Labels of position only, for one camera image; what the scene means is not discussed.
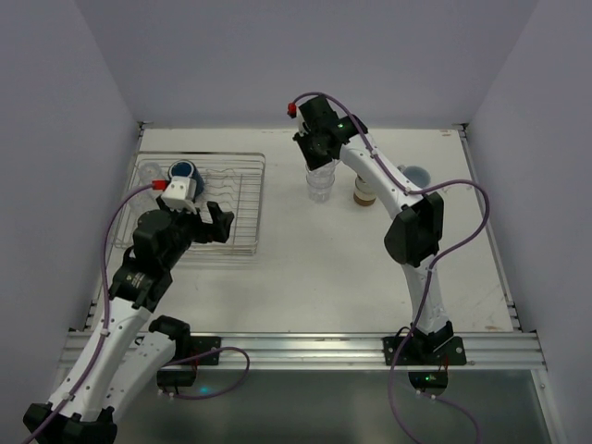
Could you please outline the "clear faceted glass tumbler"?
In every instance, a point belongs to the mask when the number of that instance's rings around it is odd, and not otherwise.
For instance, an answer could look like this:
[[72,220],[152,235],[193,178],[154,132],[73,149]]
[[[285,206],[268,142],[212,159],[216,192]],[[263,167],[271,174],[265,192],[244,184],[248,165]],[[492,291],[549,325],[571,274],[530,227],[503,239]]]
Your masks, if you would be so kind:
[[311,187],[307,184],[308,196],[315,203],[324,203],[329,200],[332,187],[319,189]]

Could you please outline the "white brown banded cup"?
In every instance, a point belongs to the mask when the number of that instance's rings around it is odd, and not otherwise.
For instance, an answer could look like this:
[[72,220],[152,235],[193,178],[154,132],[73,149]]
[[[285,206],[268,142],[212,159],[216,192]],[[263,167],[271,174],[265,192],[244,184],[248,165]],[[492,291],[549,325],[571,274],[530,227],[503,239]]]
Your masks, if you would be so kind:
[[353,200],[360,206],[370,206],[376,201],[376,194],[359,175],[354,181]]

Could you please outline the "dark blue mug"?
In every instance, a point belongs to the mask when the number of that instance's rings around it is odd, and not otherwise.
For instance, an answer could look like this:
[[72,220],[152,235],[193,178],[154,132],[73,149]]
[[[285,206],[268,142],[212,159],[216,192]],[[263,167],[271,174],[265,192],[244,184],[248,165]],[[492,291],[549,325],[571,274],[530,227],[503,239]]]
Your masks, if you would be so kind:
[[169,167],[167,174],[170,179],[173,177],[183,177],[190,178],[195,182],[195,190],[191,198],[194,202],[204,192],[204,179],[196,165],[190,160],[179,160],[175,162]]

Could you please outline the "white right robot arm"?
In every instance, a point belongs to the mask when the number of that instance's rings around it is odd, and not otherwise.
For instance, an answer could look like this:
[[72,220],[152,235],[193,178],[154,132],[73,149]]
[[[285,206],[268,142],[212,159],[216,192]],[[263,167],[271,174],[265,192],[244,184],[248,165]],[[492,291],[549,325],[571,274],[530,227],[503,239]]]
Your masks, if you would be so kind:
[[384,245],[402,266],[412,308],[412,338],[408,348],[431,354],[453,338],[438,280],[428,268],[439,251],[444,202],[436,192],[424,193],[397,170],[377,147],[356,116],[339,117],[323,95],[296,105],[287,114],[298,120],[293,137],[309,170],[339,160],[351,168],[384,205],[391,219]]

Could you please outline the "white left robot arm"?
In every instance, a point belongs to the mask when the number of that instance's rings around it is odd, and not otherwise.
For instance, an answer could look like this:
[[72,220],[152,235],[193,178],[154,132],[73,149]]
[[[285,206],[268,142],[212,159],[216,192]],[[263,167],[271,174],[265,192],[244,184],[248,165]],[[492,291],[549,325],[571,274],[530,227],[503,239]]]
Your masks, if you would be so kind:
[[164,204],[140,216],[97,328],[50,399],[25,412],[29,441],[114,442],[117,419],[152,376],[169,362],[190,360],[190,326],[151,316],[172,284],[173,267],[194,243],[228,241],[233,213],[215,202],[207,209],[210,222]]

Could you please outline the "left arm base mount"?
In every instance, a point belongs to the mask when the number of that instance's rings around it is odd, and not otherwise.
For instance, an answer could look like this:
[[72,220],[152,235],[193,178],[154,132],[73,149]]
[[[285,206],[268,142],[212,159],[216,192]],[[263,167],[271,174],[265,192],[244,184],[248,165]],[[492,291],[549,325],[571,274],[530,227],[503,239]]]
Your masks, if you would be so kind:
[[[185,344],[176,348],[172,361],[189,358],[221,347],[222,339],[218,336],[192,336]],[[156,385],[163,391],[179,394],[181,388],[191,387],[197,379],[198,370],[202,367],[218,365],[219,357],[212,354],[202,359],[193,360],[181,367],[166,367],[156,373]]]

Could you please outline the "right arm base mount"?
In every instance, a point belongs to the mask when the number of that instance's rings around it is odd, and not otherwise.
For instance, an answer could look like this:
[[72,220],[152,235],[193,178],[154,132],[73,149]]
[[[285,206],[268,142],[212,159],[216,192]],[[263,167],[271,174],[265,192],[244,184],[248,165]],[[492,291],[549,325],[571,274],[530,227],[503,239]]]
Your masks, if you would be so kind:
[[430,367],[430,370],[410,370],[408,378],[414,389],[425,394],[442,395],[449,385],[452,366],[467,364],[463,339],[449,331],[423,335],[415,330],[398,355],[398,366]]

